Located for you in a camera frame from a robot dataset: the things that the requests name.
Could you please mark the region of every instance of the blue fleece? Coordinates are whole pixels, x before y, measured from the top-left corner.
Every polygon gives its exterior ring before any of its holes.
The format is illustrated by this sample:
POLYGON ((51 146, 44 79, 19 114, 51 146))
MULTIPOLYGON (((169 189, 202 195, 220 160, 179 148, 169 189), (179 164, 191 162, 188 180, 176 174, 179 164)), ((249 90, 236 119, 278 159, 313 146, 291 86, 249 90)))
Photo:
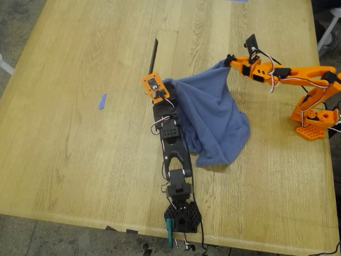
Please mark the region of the blue fleece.
POLYGON ((164 80, 175 87, 185 139, 190 152, 199 153, 197 166, 231 164, 250 136, 226 84, 229 71, 218 62, 194 76, 164 80))

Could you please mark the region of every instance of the blue tape piece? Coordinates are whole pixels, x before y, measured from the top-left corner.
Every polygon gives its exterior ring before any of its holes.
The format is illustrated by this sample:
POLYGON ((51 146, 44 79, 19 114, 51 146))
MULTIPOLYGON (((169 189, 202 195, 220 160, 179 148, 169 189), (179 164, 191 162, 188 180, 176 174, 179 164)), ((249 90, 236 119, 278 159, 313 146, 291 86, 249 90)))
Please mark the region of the blue tape piece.
POLYGON ((106 98, 107 98, 107 94, 105 93, 105 94, 103 94, 102 99, 100 101, 100 104, 98 105, 99 109, 104 108, 106 98))

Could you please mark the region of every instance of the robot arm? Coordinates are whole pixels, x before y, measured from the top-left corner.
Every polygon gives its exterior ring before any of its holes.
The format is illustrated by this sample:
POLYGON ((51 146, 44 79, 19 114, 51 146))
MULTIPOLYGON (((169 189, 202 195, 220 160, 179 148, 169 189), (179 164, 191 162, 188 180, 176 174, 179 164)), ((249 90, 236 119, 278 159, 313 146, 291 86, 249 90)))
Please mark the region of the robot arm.
POLYGON ((228 55, 225 66, 235 68, 241 75, 252 80, 269 83, 271 92, 278 83, 314 86, 300 99, 290 118, 301 122, 301 127, 296 129, 299 135, 308 140, 324 138, 325 129, 339 121, 339 111, 337 108, 333 111, 314 111, 312 108, 341 91, 341 73, 336 74, 334 67, 285 68, 281 64, 275 65, 276 60, 258 49, 255 35, 246 40, 245 46, 249 50, 249 57, 228 55), (262 63, 258 54, 267 56, 271 62, 262 63))

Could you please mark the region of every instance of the wood grain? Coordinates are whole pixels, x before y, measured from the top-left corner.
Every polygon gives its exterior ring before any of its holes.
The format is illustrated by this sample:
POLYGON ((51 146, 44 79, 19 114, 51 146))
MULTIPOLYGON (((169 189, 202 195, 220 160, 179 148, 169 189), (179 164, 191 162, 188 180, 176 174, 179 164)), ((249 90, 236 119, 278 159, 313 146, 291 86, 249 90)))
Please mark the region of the wood grain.
MULTIPOLYGON (((47 1, 0 100, 0 213, 166 237, 162 153, 139 82, 155 37, 155 71, 178 78, 245 55, 251 34, 285 66, 318 65, 309 0, 47 1)), ((289 119, 303 90, 270 94, 235 70, 228 86, 251 136, 230 166, 197 168, 192 156, 205 241, 332 251, 329 142, 304 140, 289 119)))

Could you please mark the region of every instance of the concrete floor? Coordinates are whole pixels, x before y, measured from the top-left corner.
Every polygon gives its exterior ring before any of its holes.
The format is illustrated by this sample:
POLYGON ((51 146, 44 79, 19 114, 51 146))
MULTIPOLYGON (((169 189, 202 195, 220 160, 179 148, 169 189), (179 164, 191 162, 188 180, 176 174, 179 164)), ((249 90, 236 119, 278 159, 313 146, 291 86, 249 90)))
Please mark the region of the concrete floor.
MULTIPOLYGON (((0 53, 13 67, 17 64, 25 43, 34 27, 45 0, 0 0, 0 53)), ((331 16, 319 17, 327 24, 331 16)), ((341 31, 339 23, 335 31, 341 31)), ((325 55, 322 65, 341 71, 341 47, 325 55)), ((10 76, 0 69, 0 97, 10 76)), ((341 100, 338 94, 327 101, 329 108, 341 100)), ((338 206, 341 205, 341 135, 330 140, 338 206)), ((153 255, 201 255, 200 244, 195 252, 168 249, 167 241, 142 235, 120 233, 59 223, 30 220, 0 215, 0 255, 56 256, 56 255, 142 255, 142 246, 148 243, 153 255)), ((228 255, 227 247, 209 247, 208 255, 228 255)), ((232 249, 235 255, 275 255, 271 253, 232 249)))

